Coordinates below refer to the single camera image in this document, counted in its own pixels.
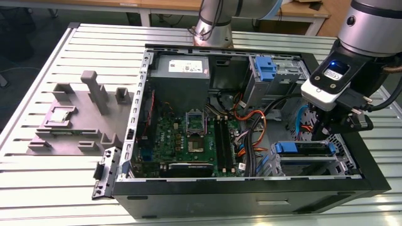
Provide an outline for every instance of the label sticker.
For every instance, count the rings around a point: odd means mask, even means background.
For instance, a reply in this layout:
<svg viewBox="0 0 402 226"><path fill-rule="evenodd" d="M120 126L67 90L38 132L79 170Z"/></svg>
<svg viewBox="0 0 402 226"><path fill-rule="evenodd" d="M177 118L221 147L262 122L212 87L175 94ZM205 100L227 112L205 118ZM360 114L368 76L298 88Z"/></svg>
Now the label sticker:
<svg viewBox="0 0 402 226"><path fill-rule="evenodd" d="M331 80L335 80L335 81L340 80L342 77L343 77L342 74L339 74L338 72L335 72L335 71L332 71L330 69L327 69L324 71L324 76L327 76Z"/></svg>
<svg viewBox="0 0 402 226"><path fill-rule="evenodd" d="M133 6L133 7L137 7L137 4L132 4L132 3L120 3L120 6Z"/></svg>
<svg viewBox="0 0 402 226"><path fill-rule="evenodd" d="M169 72L203 73L200 60L171 60Z"/></svg>
<svg viewBox="0 0 402 226"><path fill-rule="evenodd" d="M239 105L240 105L241 107L245 107L245 103L244 103L243 101L239 102Z"/></svg>

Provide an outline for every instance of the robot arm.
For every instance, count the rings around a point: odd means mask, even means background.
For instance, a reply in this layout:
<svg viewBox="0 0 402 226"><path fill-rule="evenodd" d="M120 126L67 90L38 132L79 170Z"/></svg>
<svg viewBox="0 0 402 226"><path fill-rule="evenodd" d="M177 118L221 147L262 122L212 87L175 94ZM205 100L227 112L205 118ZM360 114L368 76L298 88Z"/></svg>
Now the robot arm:
<svg viewBox="0 0 402 226"><path fill-rule="evenodd" d="M199 22L189 32L197 46L227 48L232 44L232 17L267 19L275 15L282 0L203 0Z"/></svg>
<svg viewBox="0 0 402 226"><path fill-rule="evenodd" d="M302 85L303 98L316 111L314 139L330 134L371 130L363 111L387 107L402 91L398 88L379 106L370 95L390 73L402 72L402 2L352 0L331 53Z"/></svg>

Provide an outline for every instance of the blue drive latch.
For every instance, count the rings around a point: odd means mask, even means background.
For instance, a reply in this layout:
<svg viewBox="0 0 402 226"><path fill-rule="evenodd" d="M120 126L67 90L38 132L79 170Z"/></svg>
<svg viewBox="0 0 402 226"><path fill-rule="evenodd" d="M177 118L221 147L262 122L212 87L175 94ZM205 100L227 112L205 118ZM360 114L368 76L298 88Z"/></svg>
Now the blue drive latch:
<svg viewBox="0 0 402 226"><path fill-rule="evenodd" d="M270 57L255 57L255 68L260 74L262 81L272 81L276 75L276 65Z"/></svg>

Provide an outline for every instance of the red wire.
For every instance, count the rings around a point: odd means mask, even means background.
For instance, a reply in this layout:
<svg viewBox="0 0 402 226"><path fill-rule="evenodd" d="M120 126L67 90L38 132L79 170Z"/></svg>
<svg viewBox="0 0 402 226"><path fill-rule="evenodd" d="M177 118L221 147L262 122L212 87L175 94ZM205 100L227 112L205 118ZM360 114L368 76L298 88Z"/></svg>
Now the red wire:
<svg viewBox="0 0 402 226"><path fill-rule="evenodd" d="M153 103L155 103L155 90L152 91L152 104L151 104L151 109L149 109L149 113L148 113L148 117L147 117L147 124L145 124L145 128L144 128L143 136L145 135L147 128L148 128L148 123L149 123L149 119L151 119L151 115L152 115L152 110L153 110Z"/></svg>

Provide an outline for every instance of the chip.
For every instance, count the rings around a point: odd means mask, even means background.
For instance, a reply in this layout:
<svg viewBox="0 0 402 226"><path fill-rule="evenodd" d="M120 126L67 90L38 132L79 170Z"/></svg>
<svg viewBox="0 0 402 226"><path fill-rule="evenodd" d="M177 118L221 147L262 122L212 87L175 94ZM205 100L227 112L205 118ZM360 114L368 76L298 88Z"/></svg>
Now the chip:
<svg viewBox="0 0 402 226"><path fill-rule="evenodd" d="M204 152L203 150L203 137L188 138L188 152Z"/></svg>

